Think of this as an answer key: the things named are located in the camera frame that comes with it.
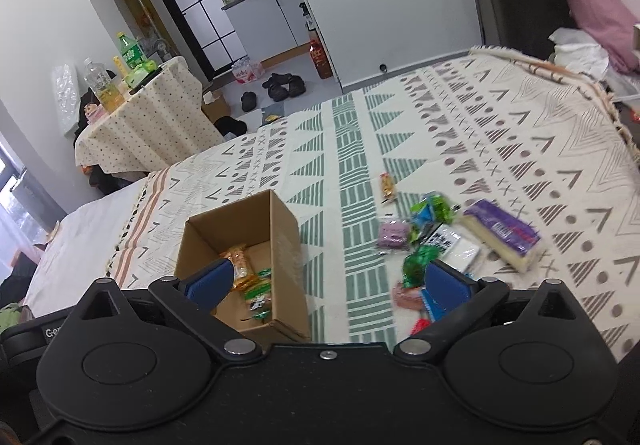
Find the purple white snack bar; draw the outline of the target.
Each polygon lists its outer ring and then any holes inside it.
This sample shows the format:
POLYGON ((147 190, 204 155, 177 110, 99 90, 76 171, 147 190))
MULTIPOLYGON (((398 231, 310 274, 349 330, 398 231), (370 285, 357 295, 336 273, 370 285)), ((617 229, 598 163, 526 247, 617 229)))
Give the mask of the purple white snack bar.
POLYGON ((463 210, 459 222, 516 272, 529 271, 541 255, 538 231, 493 202, 477 200, 463 210))

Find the pink orange snack packet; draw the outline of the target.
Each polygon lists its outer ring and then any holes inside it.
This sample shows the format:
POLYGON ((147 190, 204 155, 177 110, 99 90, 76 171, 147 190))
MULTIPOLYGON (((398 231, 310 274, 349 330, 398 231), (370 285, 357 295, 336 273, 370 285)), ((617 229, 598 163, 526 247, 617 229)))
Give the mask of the pink orange snack packet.
POLYGON ((244 301, 248 316, 255 321, 267 321, 272 309, 271 269, 262 269, 257 273, 257 281, 244 291, 244 301))

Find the patterned bed blanket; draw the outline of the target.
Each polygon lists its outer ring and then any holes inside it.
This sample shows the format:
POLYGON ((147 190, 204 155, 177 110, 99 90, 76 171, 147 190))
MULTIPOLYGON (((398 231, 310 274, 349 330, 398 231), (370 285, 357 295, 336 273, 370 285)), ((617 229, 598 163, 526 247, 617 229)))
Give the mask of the patterned bed blanket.
POLYGON ((562 280, 614 356, 639 341, 638 150, 600 86, 509 50, 333 98, 144 182, 107 266, 124 289, 175 275, 190 218, 273 191, 298 223, 309 341, 394 344, 418 317, 395 302, 402 253, 376 246, 378 223, 437 192, 493 202, 541 236, 529 271, 482 247, 471 276, 562 280))

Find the purple small snack packet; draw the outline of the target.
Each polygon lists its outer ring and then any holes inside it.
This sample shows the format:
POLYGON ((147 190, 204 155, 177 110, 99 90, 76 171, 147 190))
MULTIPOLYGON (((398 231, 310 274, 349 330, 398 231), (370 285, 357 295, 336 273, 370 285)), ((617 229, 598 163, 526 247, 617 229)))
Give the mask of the purple small snack packet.
POLYGON ((411 224, 405 220, 385 218, 378 223, 376 246, 384 250, 405 249, 409 243, 411 224))

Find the orange yellow snack packet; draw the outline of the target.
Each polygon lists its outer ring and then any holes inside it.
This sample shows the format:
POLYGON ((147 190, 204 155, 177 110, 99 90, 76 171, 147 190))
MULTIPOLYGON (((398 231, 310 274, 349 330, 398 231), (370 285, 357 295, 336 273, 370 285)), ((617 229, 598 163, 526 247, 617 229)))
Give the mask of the orange yellow snack packet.
POLYGON ((236 245, 224 251, 220 256, 231 262, 233 267, 233 289, 243 291, 258 280, 253 266, 245 253, 246 246, 236 245))

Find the polka dot tablecloth table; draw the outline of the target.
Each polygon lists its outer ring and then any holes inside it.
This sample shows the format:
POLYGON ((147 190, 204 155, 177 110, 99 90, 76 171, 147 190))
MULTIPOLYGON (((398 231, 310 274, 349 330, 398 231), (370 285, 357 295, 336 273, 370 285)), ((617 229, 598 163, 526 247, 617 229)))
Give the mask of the polka dot tablecloth table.
POLYGON ((203 113, 202 101, 203 84, 186 60, 171 58, 124 105, 81 132, 76 165, 107 174, 152 172, 221 144, 224 137, 203 113))

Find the pink water bottle pack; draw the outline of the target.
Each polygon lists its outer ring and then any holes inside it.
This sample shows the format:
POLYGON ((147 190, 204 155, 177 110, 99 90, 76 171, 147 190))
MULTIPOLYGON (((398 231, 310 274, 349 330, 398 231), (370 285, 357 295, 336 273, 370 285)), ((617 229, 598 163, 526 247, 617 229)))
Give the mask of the pink water bottle pack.
POLYGON ((237 83, 246 84, 259 80, 265 75, 260 61, 253 61, 247 55, 235 61, 231 67, 232 75, 237 83))

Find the green snack bag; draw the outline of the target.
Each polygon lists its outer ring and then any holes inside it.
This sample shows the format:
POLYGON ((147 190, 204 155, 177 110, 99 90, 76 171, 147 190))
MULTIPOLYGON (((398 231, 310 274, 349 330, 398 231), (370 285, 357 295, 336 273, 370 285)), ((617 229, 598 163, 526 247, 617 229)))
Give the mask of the green snack bag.
POLYGON ((410 207, 411 222, 419 231, 427 225, 450 224, 458 209, 459 206, 445 195, 431 192, 410 207))

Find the small brown snack packet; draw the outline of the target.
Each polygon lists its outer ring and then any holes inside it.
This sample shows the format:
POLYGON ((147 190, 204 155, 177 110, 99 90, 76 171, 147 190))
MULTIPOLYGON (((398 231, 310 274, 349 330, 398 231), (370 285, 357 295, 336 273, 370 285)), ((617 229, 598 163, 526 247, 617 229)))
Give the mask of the small brown snack packet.
POLYGON ((382 173, 380 176, 382 202, 392 202, 396 197, 396 185, 390 173, 382 173))

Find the black slippers pile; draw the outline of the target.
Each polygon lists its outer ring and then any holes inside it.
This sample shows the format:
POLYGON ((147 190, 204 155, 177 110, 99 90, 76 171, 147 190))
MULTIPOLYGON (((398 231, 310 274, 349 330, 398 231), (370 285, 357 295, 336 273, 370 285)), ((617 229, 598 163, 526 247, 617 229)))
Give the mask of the black slippers pile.
MULTIPOLYGON (((273 74, 262 83, 262 87, 268 92, 268 96, 276 103, 285 98, 297 98, 306 93, 305 81, 292 74, 273 74)), ((249 113, 257 107, 257 95, 255 92, 246 91, 241 96, 241 110, 249 113)))

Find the dark green candy packet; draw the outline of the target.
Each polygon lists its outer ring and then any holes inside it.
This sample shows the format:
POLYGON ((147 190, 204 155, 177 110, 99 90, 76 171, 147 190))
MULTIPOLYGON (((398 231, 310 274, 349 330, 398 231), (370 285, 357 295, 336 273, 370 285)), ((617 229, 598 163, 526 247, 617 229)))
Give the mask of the dark green candy packet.
POLYGON ((416 250, 407 255, 402 263, 402 287, 411 289, 422 286, 427 265, 437 260, 439 256, 440 249, 437 246, 416 247, 416 250))

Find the brown cardboard box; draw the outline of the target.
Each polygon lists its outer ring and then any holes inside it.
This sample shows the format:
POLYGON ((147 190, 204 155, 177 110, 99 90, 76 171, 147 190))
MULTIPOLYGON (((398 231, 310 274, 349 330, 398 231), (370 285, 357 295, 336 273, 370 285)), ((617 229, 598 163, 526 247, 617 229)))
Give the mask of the brown cardboard box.
POLYGON ((230 290, 198 283, 191 295, 205 312, 265 349, 310 340, 298 223, 275 192, 186 221, 175 276, 192 279, 220 259, 231 269, 230 290))

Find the white kitchen cabinet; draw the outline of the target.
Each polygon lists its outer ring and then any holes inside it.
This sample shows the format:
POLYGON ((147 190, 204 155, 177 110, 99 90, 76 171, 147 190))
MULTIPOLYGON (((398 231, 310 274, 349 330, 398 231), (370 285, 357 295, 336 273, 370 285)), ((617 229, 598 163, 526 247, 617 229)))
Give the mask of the white kitchen cabinet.
POLYGON ((246 54, 265 61, 310 40, 303 9, 305 0, 235 0, 226 12, 246 54))

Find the green tissue box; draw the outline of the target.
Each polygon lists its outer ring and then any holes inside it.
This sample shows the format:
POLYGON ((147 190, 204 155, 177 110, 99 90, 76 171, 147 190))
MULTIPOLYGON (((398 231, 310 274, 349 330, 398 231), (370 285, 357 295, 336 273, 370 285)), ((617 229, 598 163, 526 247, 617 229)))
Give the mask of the green tissue box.
POLYGON ((158 66, 152 60, 146 60, 138 66, 131 69, 129 74, 125 77, 125 82, 130 90, 139 87, 140 84, 148 79, 157 75, 158 66))

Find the blue snack packet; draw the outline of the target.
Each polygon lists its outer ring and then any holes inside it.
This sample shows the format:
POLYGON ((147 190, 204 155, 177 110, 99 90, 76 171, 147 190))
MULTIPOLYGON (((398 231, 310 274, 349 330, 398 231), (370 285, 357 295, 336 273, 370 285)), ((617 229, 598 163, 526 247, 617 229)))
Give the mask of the blue snack packet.
POLYGON ((439 304, 434 300, 433 296, 428 292, 426 288, 422 288, 420 290, 420 294, 428 319, 432 323, 435 323, 435 321, 440 321, 442 317, 446 315, 445 310, 439 306, 439 304))

